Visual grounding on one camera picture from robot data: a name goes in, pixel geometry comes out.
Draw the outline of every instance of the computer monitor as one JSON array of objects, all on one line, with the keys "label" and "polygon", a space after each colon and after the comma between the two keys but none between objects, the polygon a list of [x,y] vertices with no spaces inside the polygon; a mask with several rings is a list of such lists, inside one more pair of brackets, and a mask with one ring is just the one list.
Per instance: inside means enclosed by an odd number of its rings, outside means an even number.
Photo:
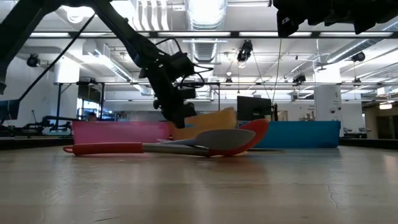
[{"label": "computer monitor", "polygon": [[19,104],[19,100],[0,101],[0,124],[5,120],[18,119]]},{"label": "computer monitor", "polygon": [[272,115],[270,99],[238,96],[238,121],[252,121]]}]

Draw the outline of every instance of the pink container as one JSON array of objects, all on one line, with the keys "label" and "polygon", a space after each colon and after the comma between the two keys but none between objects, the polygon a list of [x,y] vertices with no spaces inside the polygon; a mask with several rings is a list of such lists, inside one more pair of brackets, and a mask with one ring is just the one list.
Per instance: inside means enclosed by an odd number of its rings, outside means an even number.
[{"label": "pink container", "polygon": [[170,136],[166,122],[74,121],[72,129],[75,144],[157,143],[158,139],[168,139]]}]

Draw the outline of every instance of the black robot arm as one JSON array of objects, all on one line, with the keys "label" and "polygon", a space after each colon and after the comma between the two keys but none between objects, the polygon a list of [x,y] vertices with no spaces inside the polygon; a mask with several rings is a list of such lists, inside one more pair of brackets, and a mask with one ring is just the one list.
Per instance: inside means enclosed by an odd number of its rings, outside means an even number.
[{"label": "black robot arm", "polygon": [[157,107],[164,117],[184,127],[184,118],[195,116],[192,104],[185,104],[185,97],[173,85],[176,78],[193,75],[194,64],[186,54],[177,52],[170,56],[159,50],[150,40],[137,33],[121,17],[109,0],[20,0],[3,20],[0,27],[0,94],[6,88],[7,68],[18,51],[45,15],[62,5],[70,7],[91,7],[98,17],[115,33],[124,44],[134,63],[143,69],[155,96]]}]

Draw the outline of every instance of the blue bin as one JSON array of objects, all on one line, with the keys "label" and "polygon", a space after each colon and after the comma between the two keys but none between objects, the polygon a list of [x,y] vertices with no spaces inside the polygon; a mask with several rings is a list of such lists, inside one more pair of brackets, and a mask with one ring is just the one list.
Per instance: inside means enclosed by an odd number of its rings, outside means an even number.
[{"label": "blue bin", "polygon": [[339,121],[273,121],[265,138],[254,148],[338,147]]}]

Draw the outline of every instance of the wooden surface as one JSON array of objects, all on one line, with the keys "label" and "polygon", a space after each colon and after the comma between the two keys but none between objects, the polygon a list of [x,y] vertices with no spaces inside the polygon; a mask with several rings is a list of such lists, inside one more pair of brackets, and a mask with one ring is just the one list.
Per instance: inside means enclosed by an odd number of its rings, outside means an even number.
[{"label": "wooden surface", "polygon": [[0,151],[0,223],[398,223],[398,153]]}]

